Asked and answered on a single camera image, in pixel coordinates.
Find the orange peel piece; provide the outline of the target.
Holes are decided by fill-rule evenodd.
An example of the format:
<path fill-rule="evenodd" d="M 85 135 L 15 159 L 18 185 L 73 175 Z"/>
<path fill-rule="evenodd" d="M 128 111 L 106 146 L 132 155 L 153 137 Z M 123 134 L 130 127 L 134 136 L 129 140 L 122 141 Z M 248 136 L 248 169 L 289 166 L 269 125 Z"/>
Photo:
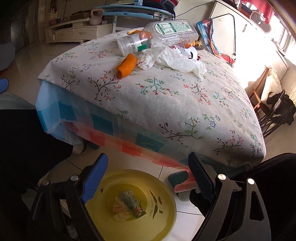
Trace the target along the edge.
<path fill-rule="evenodd" d="M 137 64 L 137 58 L 134 54 L 128 54 L 120 65 L 116 67 L 116 76 L 119 79 L 125 78 L 133 72 Z"/>

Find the small clear plastic jar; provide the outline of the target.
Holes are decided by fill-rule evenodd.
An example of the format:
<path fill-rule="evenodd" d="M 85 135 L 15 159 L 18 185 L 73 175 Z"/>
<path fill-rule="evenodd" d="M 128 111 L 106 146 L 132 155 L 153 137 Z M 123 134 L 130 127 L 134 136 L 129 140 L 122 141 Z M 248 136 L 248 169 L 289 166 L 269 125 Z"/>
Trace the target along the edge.
<path fill-rule="evenodd" d="M 145 31 L 130 34 L 117 40 L 122 56 L 134 54 L 151 47 L 152 35 Z"/>

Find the white tissue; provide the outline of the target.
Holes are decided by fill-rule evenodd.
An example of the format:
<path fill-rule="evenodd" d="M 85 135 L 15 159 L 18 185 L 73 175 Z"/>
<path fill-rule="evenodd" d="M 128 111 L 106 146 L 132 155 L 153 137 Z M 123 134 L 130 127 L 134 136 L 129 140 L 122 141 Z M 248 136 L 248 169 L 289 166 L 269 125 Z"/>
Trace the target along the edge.
<path fill-rule="evenodd" d="M 155 63 L 182 73 L 192 72 L 198 77 L 207 72 L 206 66 L 202 61 L 188 59 L 176 50 L 171 49 L 170 46 L 159 43 L 152 44 L 149 49 L 141 51 L 137 56 L 137 65 L 141 69 L 148 70 Z"/>

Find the large clear plastic bottle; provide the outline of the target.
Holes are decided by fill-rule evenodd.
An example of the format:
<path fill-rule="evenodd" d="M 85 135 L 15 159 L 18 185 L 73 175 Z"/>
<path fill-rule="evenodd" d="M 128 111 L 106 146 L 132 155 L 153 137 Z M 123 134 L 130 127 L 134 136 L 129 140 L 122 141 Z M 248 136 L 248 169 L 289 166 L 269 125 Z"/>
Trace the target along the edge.
<path fill-rule="evenodd" d="M 192 44 L 198 37 L 195 27 L 187 20 L 152 22 L 147 24 L 139 34 L 141 40 L 148 40 L 151 44 L 180 46 Z"/>

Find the green juice carton trash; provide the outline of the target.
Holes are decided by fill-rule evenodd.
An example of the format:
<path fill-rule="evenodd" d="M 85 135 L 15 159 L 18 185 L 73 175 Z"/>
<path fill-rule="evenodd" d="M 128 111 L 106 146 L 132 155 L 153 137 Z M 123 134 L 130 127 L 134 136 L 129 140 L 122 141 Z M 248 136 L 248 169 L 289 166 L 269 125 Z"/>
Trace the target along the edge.
<path fill-rule="evenodd" d="M 128 205 L 132 210 L 135 218 L 140 218 L 146 215 L 145 209 L 140 205 L 140 202 L 136 199 L 132 190 L 127 190 L 120 194 L 121 199 Z"/>

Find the yellow plastic trash bin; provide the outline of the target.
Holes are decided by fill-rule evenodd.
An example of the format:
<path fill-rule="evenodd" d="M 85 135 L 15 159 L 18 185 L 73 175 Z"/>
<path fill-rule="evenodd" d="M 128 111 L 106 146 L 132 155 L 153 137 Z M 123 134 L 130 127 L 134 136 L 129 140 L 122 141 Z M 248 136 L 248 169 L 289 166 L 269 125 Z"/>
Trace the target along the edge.
<path fill-rule="evenodd" d="M 105 174 L 86 208 L 104 240 L 164 240 L 177 215 L 165 184 L 128 169 Z"/>

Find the floral white tablecloth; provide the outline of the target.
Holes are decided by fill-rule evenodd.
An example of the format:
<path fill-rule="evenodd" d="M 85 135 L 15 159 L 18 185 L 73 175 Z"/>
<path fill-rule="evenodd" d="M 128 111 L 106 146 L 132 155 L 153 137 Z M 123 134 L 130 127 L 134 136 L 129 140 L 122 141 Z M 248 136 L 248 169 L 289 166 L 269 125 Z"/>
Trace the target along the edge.
<path fill-rule="evenodd" d="M 123 61 L 117 40 L 126 32 L 80 44 L 51 60 L 39 79 L 55 84 L 145 130 L 229 167 L 257 165 L 264 138 L 246 91 L 232 68 L 205 50 L 201 77 L 156 63 L 116 77 Z"/>

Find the blue red checkered plastic undercloth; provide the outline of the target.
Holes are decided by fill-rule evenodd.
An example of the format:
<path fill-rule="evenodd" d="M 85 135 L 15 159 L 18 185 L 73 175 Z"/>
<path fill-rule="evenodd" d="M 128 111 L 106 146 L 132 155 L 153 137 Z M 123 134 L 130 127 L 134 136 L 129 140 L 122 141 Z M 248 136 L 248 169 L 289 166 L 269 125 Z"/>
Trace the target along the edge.
<path fill-rule="evenodd" d="M 36 109 L 46 133 L 68 144 L 87 140 L 157 165 L 188 169 L 190 151 L 130 122 L 128 114 L 109 113 L 55 84 L 40 83 Z"/>

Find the wooden chair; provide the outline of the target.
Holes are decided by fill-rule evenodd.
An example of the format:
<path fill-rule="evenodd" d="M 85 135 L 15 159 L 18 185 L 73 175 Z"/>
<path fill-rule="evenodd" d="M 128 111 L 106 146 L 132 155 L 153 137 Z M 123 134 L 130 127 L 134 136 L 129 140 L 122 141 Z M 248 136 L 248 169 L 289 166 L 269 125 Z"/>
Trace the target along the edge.
<path fill-rule="evenodd" d="M 248 96 L 255 113 L 258 113 L 259 110 L 261 110 L 264 114 L 267 114 L 269 112 L 268 107 L 261 100 L 264 85 L 265 85 L 266 78 L 268 76 L 269 71 L 270 71 L 270 67 L 265 66 L 265 69 L 262 75 L 255 82 L 255 85 Z"/>

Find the red white snack bag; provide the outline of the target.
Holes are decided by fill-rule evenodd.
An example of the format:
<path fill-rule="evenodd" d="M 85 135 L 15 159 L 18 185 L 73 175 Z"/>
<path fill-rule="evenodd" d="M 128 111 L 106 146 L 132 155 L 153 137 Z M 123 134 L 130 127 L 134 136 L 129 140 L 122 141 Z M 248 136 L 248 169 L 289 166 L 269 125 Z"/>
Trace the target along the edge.
<path fill-rule="evenodd" d="M 201 59 L 195 47 L 191 46 L 189 48 L 183 48 L 180 46 L 171 45 L 170 48 L 176 50 L 179 54 L 187 57 L 188 59 L 197 60 L 197 61 Z"/>

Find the white tv cabinet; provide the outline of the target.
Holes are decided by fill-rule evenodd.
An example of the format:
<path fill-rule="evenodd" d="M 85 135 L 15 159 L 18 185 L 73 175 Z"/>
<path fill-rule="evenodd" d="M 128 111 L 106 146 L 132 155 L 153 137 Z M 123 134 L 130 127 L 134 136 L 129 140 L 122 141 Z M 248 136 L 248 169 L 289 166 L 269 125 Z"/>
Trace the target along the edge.
<path fill-rule="evenodd" d="M 112 24 L 90 25 L 90 18 L 67 21 L 45 28 L 46 43 L 81 43 L 112 33 Z"/>

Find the colourful cartoon bag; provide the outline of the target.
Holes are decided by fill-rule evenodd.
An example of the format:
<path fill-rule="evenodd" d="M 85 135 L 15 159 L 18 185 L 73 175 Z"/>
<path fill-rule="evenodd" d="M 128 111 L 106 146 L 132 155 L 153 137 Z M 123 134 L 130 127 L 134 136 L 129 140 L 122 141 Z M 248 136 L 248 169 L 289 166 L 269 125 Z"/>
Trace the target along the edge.
<path fill-rule="evenodd" d="M 197 23 L 197 28 L 201 34 L 207 50 L 216 57 L 224 60 L 228 65 L 233 67 L 235 60 L 227 54 L 220 53 L 213 40 L 213 21 L 204 20 Z"/>

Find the pink kettlebell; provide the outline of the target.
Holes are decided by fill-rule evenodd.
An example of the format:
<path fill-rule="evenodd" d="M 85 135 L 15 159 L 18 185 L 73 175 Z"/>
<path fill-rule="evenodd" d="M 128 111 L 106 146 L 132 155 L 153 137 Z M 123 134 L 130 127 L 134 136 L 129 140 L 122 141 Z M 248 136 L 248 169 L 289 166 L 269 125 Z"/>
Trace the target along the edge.
<path fill-rule="evenodd" d="M 90 15 L 90 25 L 96 26 L 102 23 L 102 9 L 92 9 Z"/>

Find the blue study desk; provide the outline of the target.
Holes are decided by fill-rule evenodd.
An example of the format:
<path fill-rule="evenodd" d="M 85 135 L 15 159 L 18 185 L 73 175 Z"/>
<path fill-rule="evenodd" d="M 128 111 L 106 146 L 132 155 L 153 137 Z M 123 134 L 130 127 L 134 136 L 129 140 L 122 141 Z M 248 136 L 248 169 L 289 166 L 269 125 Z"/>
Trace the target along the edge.
<path fill-rule="evenodd" d="M 102 10 L 103 16 L 112 16 L 112 33 L 117 31 L 127 30 L 127 28 L 117 26 L 117 17 L 133 17 L 141 18 L 155 21 L 163 21 L 171 19 L 174 17 L 174 14 L 163 9 L 150 8 L 147 6 L 135 6 L 128 4 L 112 4 L 107 6 L 97 6 L 95 9 Z"/>

